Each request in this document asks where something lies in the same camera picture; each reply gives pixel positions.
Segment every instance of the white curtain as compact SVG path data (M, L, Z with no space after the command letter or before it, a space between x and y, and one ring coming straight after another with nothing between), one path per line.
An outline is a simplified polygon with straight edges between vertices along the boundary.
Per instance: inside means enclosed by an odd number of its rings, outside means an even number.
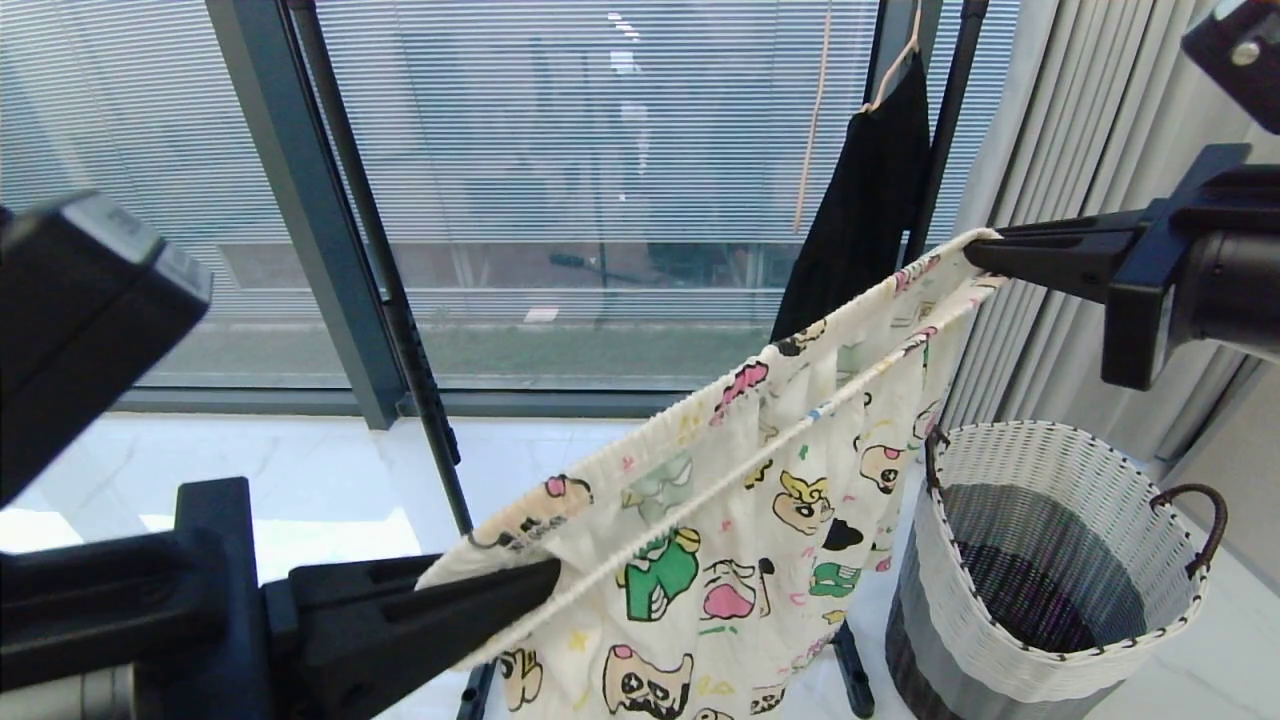
M1060 0L1023 5L996 120L957 228L1144 208L1201 149L1266 133L1181 54L1212 0ZM1102 306L1010 283L974 323L946 421L1037 418L1085 428L1143 461L1175 460L1240 366L1213 343L1180 348L1149 392L1098 379Z

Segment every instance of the tile floor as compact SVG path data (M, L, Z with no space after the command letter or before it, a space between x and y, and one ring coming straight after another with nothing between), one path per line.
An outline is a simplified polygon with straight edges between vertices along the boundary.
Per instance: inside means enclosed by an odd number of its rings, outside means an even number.
M472 518L484 519L635 425L454 420ZM180 483L228 475L251 480L262 582L303 564L440 552L456 537L415 420L369 432L358 419L120 414L92 425L0 511L0 550L165 529L173 524ZM850 612L877 698L876 717L891 720L910 717L883 661L893 583L893 573L865 578ZM1089 717L1280 719L1277 667L1280 598L1224 552L1198 625L1165 644ZM837 673L828 651L792 683L785 716L852 717ZM442 675L384 716L453 717L465 682L465 674ZM488 716L506 715L494 693Z

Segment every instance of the white and gray basket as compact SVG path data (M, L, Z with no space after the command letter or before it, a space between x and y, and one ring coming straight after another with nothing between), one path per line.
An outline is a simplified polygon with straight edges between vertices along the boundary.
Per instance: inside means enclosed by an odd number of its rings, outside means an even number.
M1161 493L1055 423L936 432L925 452L886 632L918 717L1083 717L1196 619L1226 525L1211 488ZM1213 502L1203 550L1169 506L1190 491Z

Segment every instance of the basket handle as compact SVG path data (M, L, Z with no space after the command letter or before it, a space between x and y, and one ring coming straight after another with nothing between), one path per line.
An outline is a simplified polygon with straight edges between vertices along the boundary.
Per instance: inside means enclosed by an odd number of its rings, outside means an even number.
M936 457L938 454L938 442L946 448L951 445L951 438L947 437L947 433L942 432L942 425L933 425L929 437L924 438L924 482L928 483L929 489L941 495L942 480L938 479Z
M1187 577L1194 578L1197 570L1208 568L1210 561L1213 560L1213 553L1217 552L1217 546L1222 542L1222 534L1226 533L1226 500L1222 498L1222 493L1208 486L1187 483L1171 487L1151 498L1151 509L1155 510L1161 505L1169 505L1175 497L1185 492L1198 492L1213 503L1213 527L1208 530L1208 539L1204 541L1204 548L1196 553L1196 560L1187 564Z

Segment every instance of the hanging black clothing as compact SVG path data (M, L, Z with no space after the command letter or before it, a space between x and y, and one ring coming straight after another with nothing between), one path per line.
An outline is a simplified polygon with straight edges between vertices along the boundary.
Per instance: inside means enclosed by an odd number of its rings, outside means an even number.
M924 63L915 54L881 106L849 120L771 340L805 329L897 269L928 156L929 101Z

